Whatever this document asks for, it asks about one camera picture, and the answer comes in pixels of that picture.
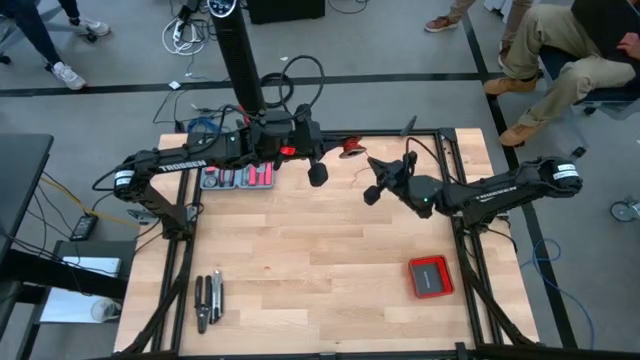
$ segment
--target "tool tray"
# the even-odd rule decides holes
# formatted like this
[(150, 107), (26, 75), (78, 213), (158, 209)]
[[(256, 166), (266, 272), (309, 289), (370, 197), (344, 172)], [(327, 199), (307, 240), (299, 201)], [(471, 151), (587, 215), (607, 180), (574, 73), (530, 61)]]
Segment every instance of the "tool tray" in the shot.
[(249, 165), (240, 170), (222, 170), (207, 167), (200, 178), (202, 190), (271, 189), (275, 184), (276, 172), (273, 163), (258, 167)]

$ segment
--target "khaki pants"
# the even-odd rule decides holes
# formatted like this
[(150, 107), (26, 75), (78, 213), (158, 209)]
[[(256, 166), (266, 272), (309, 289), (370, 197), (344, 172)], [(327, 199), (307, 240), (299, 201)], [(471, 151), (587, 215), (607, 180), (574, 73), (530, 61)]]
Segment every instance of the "khaki pants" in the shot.
[(520, 118), (521, 125), (537, 126), (560, 117), (594, 89), (624, 86), (636, 76), (631, 65), (602, 58), (571, 9), (557, 5), (539, 5), (527, 12), (509, 51), (505, 74), (514, 79), (536, 76), (538, 54), (543, 45), (581, 59), (562, 68), (544, 99)]
[[(451, 5), (451, 11), (447, 17), (452, 22), (460, 21), (474, 2), (476, 2), (476, 0), (454, 0), (453, 5)], [(507, 19), (507, 28), (502, 36), (503, 43), (509, 45), (513, 42), (522, 18), (531, 7), (531, 4), (533, 4), (533, 0), (513, 0), (513, 7), (509, 13), (509, 19)]]

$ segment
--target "blue cable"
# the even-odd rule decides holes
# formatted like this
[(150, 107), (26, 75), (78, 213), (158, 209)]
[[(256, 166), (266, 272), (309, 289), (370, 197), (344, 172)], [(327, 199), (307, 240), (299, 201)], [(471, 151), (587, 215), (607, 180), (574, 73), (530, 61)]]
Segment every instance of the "blue cable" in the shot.
[[(538, 258), (538, 247), (542, 244), (544, 244), (545, 242), (551, 243), (553, 245), (556, 246), (556, 248), (558, 248), (558, 255), (551, 257), (551, 258), (547, 258), (547, 259), (540, 259)], [(568, 292), (560, 289), (559, 287), (557, 287), (556, 285), (554, 285), (551, 281), (549, 281), (549, 279), (547, 279), (544, 275), (542, 275), (542, 272), (540, 272), (540, 262), (549, 262), (552, 263), (556, 260), (559, 260), (560, 257), (562, 256), (562, 248), (560, 247), (560, 244), (558, 244), (555, 240), (552, 239), (543, 239), (538, 241), (538, 243), (536, 244), (536, 246), (533, 247), (533, 255), (531, 256), (531, 260), (525, 262), (524, 264), (520, 265), (520, 269), (524, 268), (527, 265), (533, 264), (534, 267), (536, 268), (536, 271), (538, 272), (538, 275), (540, 275), (540, 277), (542, 278), (542, 280), (547, 283), (547, 285), (551, 286), (552, 288), (558, 290), (560, 293), (562, 293), (563, 295), (565, 295), (566, 297), (568, 297), (569, 299), (573, 300), (576, 304), (578, 304), (578, 306), (580, 307), (580, 309), (582, 310), (582, 312), (584, 313), (585, 317), (587, 318), (587, 322), (589, 323), (589, 331), (590, 331), (590, 335), (591, 335), (591, 340), (589, 341), (589, 349), (593, 350), (595, 347), (595, 342), (596, 342), (596, 331), (595, 328), (593, 327), (593, 321), (591, 320), (591, 315), (589, 315), (589, 312), (587, 311), (587, 309), (584, 307), (584, 305), (582, 305), (582, 303), (576, 299), (575, 296), (569, 294)]]

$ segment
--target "black desk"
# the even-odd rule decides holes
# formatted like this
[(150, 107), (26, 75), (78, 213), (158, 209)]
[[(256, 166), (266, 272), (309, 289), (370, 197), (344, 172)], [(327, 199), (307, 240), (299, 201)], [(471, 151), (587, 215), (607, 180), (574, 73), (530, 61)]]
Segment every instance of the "black desk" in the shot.
[(112, 299), (123, 299), (126, 292), (125, 279), (72, 268), (11, 248), (10, 237), (18, 232), (52, 143), (51, 135), (0, 134), (0, 338), (16, 302), (41, 304), (45, 286), (71, 291), (80, 287), (86, 293)]

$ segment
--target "black box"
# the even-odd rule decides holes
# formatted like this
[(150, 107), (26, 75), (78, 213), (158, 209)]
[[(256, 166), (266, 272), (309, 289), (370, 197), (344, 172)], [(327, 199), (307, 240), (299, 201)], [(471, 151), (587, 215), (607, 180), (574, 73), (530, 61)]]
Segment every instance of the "black box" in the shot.
[(325, 13), (325, 0), (247, 0), (252, 24), (317, 19)]

